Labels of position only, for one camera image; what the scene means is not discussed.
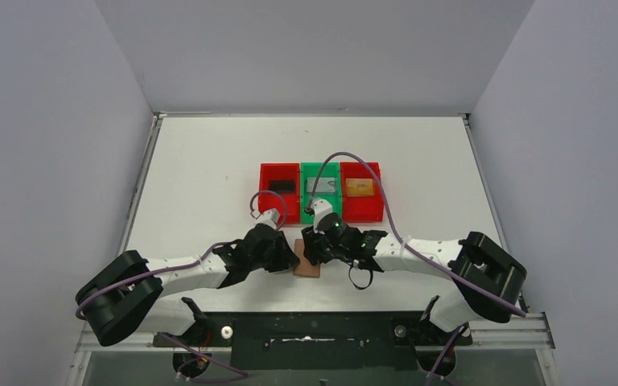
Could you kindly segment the tan leather card holder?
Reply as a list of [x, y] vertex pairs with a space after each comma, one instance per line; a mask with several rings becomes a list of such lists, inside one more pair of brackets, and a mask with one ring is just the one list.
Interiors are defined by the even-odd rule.
[[305, 278], [320, 278], [320, 265], [313, 265], [304, 256], [305, 244], [302, 239], [297, 239], [294, 243], [294, 253], [299, 259], [299, 263], [293, 268], [293, 275]]

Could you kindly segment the green plastic bin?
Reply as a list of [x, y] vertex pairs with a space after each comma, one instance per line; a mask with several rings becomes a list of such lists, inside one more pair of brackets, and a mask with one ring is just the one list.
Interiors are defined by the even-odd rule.
[[320, 176], [319, 169], [321, 162], [302, 162], [300, 164], [300, 223], [311, 224], [313, 219], [304, 208], [309, 204], [311, 193], [313, 192], [314, 182], [318, 180], [315, 189], [314, 199], [325, 199], [340, 216], [343, 211], [343, 195], [340, 181], [340, 164], [338, 162], [328, 163]]

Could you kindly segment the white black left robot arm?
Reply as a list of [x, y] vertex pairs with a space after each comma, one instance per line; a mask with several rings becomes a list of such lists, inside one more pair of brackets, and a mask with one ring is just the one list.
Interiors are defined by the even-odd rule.
[[298, 264], [284, 232], [267, 224], [256, 224], [241, 239], [217, 242], [200, 257], [151, 260], [127, 250], [78, 291], [76, 317], [103, 347], [136, 331], [182, 335], [195, 323], [193, 303], [169, 302], [169, 296], [223, 289], [257, 269], [277, 273]]

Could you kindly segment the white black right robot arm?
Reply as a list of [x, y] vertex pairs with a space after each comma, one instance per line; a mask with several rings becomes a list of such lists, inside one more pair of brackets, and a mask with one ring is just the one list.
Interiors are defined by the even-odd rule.
[[457, 240], [405, 239], [382, 230], [361, 231], [331, 213], [302, 231], [304, 256], [313, 264], [342, 261], [370, 274], [406, 271], [452, 281], [434, 295], [424, 321], [451, 332], [475, 320], [507, 323], [525, 316], [518, 298], [527, 271], [482, 232]]

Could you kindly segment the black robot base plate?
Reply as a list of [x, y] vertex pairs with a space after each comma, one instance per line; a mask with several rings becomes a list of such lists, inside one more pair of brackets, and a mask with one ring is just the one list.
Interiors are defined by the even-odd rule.
[[422, 311], [209, 313], [179, 335], [158, 333], [153, 344], [174, 348], [173, 367], [200, 376], [218, 351], [242, 372], [272, 370], [422, 369], [448, 376], [457, 364], [457, 338]]

